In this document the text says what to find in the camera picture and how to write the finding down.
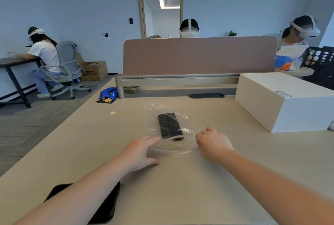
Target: doorway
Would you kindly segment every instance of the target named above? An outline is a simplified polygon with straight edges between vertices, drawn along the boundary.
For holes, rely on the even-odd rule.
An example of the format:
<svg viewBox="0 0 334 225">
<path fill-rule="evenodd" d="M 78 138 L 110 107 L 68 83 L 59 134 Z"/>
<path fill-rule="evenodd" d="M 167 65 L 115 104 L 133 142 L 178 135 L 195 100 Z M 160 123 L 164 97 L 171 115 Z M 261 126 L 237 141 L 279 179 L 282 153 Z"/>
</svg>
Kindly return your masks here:
<svg viewBox="0 0 334 225">
<path fill-rule="evenodd" d="M 179 38 L 183 0 L 138 0 L 142 38 Z"/>
</svg>

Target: white vr headset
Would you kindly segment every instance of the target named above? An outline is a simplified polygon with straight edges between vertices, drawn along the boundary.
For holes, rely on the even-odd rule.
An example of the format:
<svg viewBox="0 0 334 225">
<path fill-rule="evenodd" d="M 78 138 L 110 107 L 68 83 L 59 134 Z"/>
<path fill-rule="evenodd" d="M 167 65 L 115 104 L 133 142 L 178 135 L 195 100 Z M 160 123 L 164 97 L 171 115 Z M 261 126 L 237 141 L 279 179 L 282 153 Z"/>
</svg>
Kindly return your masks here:
<svg viewBox="0 0 334 225">
<path fill-rule="evenodd" d="M 290 21 L 290 25 L 300 32 L 299 37 L 302 39 L 307 39 L 311 37 L 318 37 L 320 35 L 320 30 L 316 27 L 315 20 L 312 16 L 309 16 L 312 20 L 312 28 L 303 29 L 294 23 L 294 20 Z"/>
<path fill-rule="evenodd" d="M 191 29 L 191 19 L 188 19 L 188 30 L 185 30 L 183 32 L 181 30 L 179 30 L 179 32 L 180 32 L 180 38 L 199 37 L 199 29 L 198 29 L 198 31 Z"/>
<path fill-rule="evenodd" d="M 34 34 L 45 34 L 45 31 L 44 31 L 44 29 L 41 29 L 41 28 L 38 28 L 38 29 L 34 30 L 32 33 L 30 33 L 28 35 L 30 40 L 31 40 L 31 36 L 34 35 Z"/>
</svg>

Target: wall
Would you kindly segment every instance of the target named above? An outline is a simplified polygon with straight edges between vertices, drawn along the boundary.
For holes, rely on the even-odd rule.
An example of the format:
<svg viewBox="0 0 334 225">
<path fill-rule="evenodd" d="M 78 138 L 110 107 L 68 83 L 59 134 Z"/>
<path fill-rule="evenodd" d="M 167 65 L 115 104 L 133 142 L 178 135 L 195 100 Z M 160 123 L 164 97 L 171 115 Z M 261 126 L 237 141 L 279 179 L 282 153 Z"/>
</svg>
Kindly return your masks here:
<svg viewBox="0 0 334 225">
<path fill-rule="evenodd" d="M 144 0 L 144 14 L 145 14 L 145 27 L 146 27 L 146 37 L 155 35 L 153 30 L 153 18 L 152 10 Z"/>
<path fill-rule="evenodd" d="M 0 58 L 6 52 L 14 54 L 26 53 L 28 48 L 28 28 L 43 27 L 50 31 L 49 23 L 43 12 L 40 0 L 0 0 Z M 35 63 L 13 67 L 12 70 L 22 88 L 33 84 L 30 72 L 37 69 Z M 4 69 L 0 69 L 0 97 L 15 92 L 16 88 Z M 2 101 L 17 97 L 14 95 Z"/>
<path fill-rule="evenodd" d="M 319 47 L 334 47 L 334 14 L 324 32 Z"/>
<path fill-rule="evenodd" d="M 303 14 L 306 0 L 184 0 L 183 18 L 198 22 L 201 37 L 279 33 Z"/>
<path fill-rule="evenodd" d="M 156 35 L 180 37 L 180 9 L 158 10 L 152 12 L 153 28 Z"/>
<path fill-rule="evenodd" d="M 106 61 L 109 73 L 123 72 L 123 43 L 140 39 L 137 0 L 42 0 L 61 40 L 71 40 L 86 61 Z"/>
<path fill-rule="evenodd" d="M 307 42 L 310 46 L 318 46 L 321 42 L 323 44 L 330 34 L 333 34 L 334 24 L 331 22 L 328 26 L 334 12 L 334 1 L 333 0 L 307 0 L 307 4 L 304 8 L 304 13 L 312 15 L 317 21 L 317 27 L 320 29 L 321 34 L 316 38 L 310 38 Z"/>
</svg>

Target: black hair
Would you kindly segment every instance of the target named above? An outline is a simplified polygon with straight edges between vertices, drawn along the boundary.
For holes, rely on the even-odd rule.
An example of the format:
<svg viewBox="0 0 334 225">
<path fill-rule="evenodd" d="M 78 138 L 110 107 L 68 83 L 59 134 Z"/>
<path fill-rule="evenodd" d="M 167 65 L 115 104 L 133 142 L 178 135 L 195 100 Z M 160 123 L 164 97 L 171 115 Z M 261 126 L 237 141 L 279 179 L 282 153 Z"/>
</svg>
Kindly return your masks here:
<svg viewBox="0 0 334 225">
<path fill-rule="evenodd" d="M 39 29 L 39 28 L 36 27 L 36 26 L 32 26 L 32 27 L 30 27 L 30 28 L 28 29 L 28 35 L 29 35 L 30 33 L 32 33 L 33 31 L 37 30 L 37 29 Z M 36 33 L 36 34 L 34 34 L 34 35 L 31 35 L 30 37 L 31 37 L 31 41 L 33 42 L 33 44 L 35 44 L 35 43 L 37 43 L 37 42 L 40 42 L 40 41 L 42 41 L 42 40 L 48 40 L 48 41 L 50 41 L 54 46 L 57 45 L 57 42 L 55 42 L 53 39 L 49 38 L 49 37 L 46 36 L 45 34 L 38 34 L 38 33 Z"/>
<path fill-rule="evenodd" d="M 294 23 L 302 28 L 308 28 L 309 26 L 313 26 L 313 22 L 310 16 L 304 15 L 294 19 Z M 285 28 L 282 33 L 282 39 L 288 37 L 290 35 L 290 30 L 293 26 L 290 25 L 289 27 Z"/>
<path fill-rule="evenodd" d="M 195 27 L 199 30 L 198 23 L 193 18 L 191 19 L 191 26 Z M 181 23 L 181 26 L 180 26 L 180 30 L 182 30 L 184 28 L 188 28 L 188 27 L 189 27 L 188 19 L 183 20 L 182 23 Z"/>
</svg>

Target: cardboard box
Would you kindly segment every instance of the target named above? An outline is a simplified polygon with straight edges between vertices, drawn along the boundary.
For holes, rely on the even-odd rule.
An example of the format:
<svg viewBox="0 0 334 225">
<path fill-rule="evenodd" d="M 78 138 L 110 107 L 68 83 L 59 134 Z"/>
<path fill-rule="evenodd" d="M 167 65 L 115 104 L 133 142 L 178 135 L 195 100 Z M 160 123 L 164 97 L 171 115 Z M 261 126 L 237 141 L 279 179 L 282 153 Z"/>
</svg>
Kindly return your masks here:
<svg viewBox="0 0 334 225">
<path fill-rule="evenodd" d="M 299 69 L 303 63 L 307 45 L 282 46 L 276 53 L 275 68 L 286 71 Z"/>
<path fill-rule="evenodd" d="M 84 69 L 80 77 L 82 81 L 102 80 L 108 75 L 105 61 L 84 61 L 79 52 L 77 52 L 76 57 L 78 63 Z"/>
<path fill-rule="evenodd" d="M 326 130 L 334 91 L 275 73 L 240 74 L 236 101 L 270 132 Z"/>
</svg>

